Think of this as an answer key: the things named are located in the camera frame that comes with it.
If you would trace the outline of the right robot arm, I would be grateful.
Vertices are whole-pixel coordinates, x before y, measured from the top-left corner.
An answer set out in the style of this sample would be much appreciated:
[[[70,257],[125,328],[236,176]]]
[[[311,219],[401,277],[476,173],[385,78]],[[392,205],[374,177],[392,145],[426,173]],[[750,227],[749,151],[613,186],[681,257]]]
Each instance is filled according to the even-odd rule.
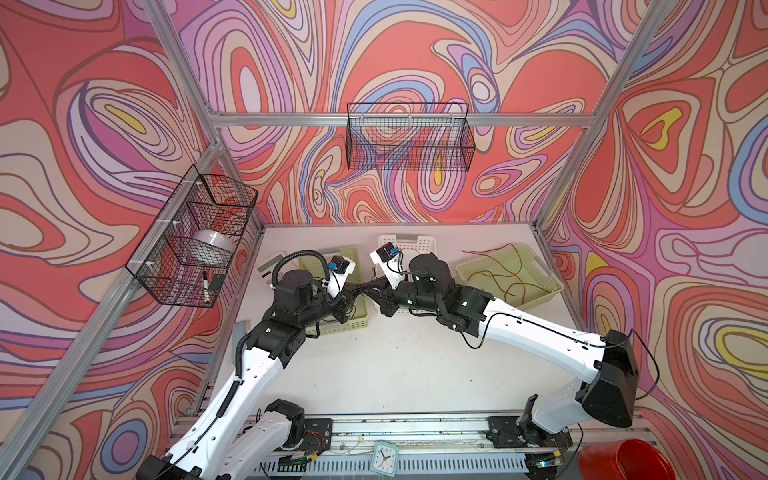
[[[566,328],[529,314],[484,290],[459,285],[447,263],[433,253],[401,265],[399,249],[385,245],[371,253],[382,276],[357,287],[383,315],[400,309],[435,319],[443,327],[475,338],[479,349],[497,341],[536,355],[569,372],[572,382],[546,396],[528,398],[521,430],[557,434],[585,420],[615,428],[633,424],[639,369],[629,335],[600,335]]]

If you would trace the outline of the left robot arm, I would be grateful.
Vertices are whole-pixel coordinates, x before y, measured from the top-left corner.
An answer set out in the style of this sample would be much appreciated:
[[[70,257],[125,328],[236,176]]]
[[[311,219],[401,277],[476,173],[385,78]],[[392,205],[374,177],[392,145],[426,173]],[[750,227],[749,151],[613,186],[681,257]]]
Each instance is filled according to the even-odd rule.
[[[305,413],[275,400],[251,428],[245,422],[307,339],[306,329],[332,316],[346,322],[355,296],[345,283],[353,260],[314,250],[293,252],[272,271],[273,300],[235,348],[234,371],[182,438],[162,456],[148,456],[139,479],[246,479],[280,448],[303,448]]]

